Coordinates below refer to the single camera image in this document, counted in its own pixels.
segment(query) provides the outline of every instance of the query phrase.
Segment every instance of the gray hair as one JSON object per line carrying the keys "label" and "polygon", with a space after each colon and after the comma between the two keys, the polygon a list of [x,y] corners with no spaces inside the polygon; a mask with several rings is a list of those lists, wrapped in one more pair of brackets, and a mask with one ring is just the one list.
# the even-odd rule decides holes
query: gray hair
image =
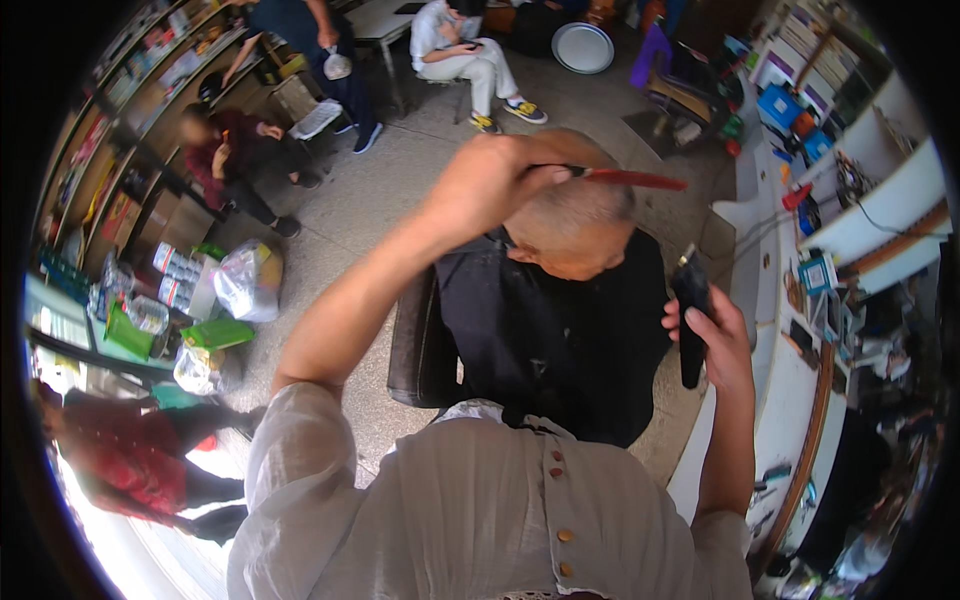
{"label": "gray hair", "polygon": [[[599,151],[606,158],[603,166],[618,169],[620,165],[588,135],[564,129]],[[536,218],[543,226],[560,235],[574,235],[593,223],[615,224],[633,221],[636,196],[630,185],[606,185],[572,180],[554,186],[524,206],[522,212]]]}

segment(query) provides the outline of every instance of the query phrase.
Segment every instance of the ear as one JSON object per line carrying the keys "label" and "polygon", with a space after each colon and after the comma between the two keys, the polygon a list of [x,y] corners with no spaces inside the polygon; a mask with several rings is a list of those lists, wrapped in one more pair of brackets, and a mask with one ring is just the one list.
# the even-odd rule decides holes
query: ear
{"label": "ear", "polygon": [[529,244],[519,244],[516,248],[507,250],[507,258],[515,260],[516,262],[537,264],[538,252],[536,248]]}

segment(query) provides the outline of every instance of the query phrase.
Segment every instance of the round tray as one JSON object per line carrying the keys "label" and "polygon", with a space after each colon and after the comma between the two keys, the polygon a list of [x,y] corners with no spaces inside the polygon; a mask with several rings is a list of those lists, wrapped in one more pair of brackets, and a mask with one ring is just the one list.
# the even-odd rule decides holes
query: round tray
{"label": "round tray", "polygon": [[613,42],[602,29],[589,23],[567,23],[551,42],[553,56],[574,73],[593,75],[613,62]]}

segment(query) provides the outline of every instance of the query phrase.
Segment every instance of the black hair clipper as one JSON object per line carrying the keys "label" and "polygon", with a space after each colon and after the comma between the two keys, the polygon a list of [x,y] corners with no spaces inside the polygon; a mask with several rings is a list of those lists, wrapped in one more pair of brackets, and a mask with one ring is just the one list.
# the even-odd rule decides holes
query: black hair clipper
{"label": "black hair clipper", "polygon": [[690,244],[677,261],[677,269],[670,279],[670,287],[680,302],[680,373],[684,387],[692,390],[700,381],[700,369],[704,365],[706,349],[704,341],[686,324],[684,314],[690,306],[707,316],[709,309],[709,282],[704,265],[697,256],[697,248]]}

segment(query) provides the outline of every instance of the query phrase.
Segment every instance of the purple cloth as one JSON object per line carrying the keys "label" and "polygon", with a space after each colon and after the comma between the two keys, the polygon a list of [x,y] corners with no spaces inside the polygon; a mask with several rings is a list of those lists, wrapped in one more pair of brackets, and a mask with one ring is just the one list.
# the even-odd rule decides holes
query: purple cloth
{"label": "purple cloth", "polygon": [[673,59],[673,50],[670,49],[670,40],[666,38],[660,27],[651,25],[647,32],[647,37],[643,39],[643,45],[640,46],[640,55],[634,62],[634,70],[630,74],[630,83],[643,89],[647,85],[647,79],[650,77],[650,67],[653,66],[654,56],[657,52],[666,54],[666,63],[663,66],[663,72],[670,72],[670,61]]}

